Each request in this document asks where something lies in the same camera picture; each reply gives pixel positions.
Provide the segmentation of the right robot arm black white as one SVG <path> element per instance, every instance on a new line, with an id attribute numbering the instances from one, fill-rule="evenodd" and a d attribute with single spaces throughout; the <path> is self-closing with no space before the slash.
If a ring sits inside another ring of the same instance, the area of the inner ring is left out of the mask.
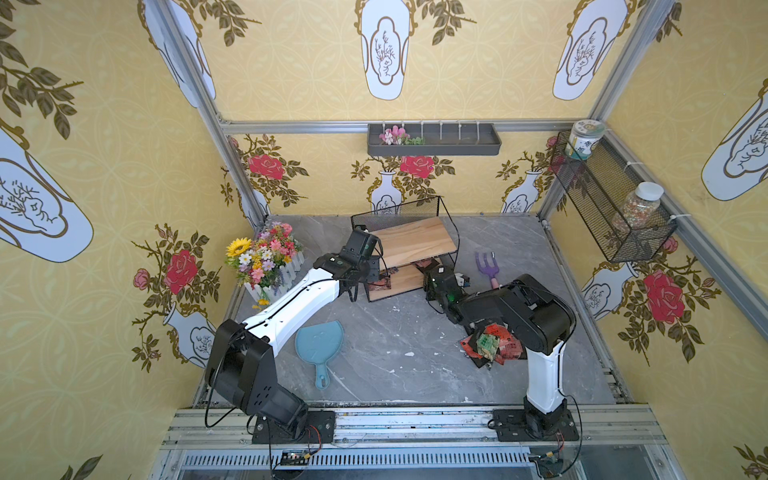
<path id="1" fill-rule="evenodd" d="M 437 302 L 452 323 L 472 333 L 503 327 L 524 348 L 528 386 L 523 406 L 492 413 L 490 428 L 500 441 L 580 439 L 579 419 L 569 410 L 561 389 L 563 352 L 577 323 L 566 303 L 529 274 L 469 294 L 459 286 L 453 269 L 444 265 L 425 270 L 423 288 L 426 299 Z"/>

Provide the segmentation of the shelf dark red bag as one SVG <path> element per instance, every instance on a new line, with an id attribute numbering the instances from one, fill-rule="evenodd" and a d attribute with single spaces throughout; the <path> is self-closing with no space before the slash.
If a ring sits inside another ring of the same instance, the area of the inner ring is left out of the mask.
<path id="1" fill-rule="evenodd" d="M 423 259 L 413 263 L 419 270 L 428 270 L 438 264 L 439 262 L 434 258 Z"/>

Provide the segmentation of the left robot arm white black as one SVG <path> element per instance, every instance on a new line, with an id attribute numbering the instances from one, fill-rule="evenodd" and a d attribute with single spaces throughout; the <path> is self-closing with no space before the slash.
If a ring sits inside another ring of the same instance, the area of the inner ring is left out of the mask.
<path id="1" fill-rule="evenodd" d="M 320 309 L 344 292 L 354 293 L 378 270 L 377 255 L 354 262 L 326 254 L 265 310 L 240 323 L 224 321 L 216 330 L 205 368 L 210 391 L 249 416 L 271 420 L 290 439 L 299 439 L 308 428 L 308 406 L 279 384 L 275 358 Z"/>

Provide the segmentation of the black wire two-tier shelf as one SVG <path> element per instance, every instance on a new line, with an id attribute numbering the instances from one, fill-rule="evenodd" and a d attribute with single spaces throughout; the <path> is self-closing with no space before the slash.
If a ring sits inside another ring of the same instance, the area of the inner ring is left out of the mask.
<path id="1" fill-rule="evenodd" d="M 459 229 L 439 195 L 358 213 L 350 221 L 353 228 L 367 230 L 380 239 L 376 252 L 381 257 L 380 277 L 388 269 L 399 270 L 391 290 L 377 290 L 374 283 L 366 285 L 371 302 L 420 290 L 424 274 L 413 265 L 416 261 L 434 258 L 455 265 L 458 259 Z"/>

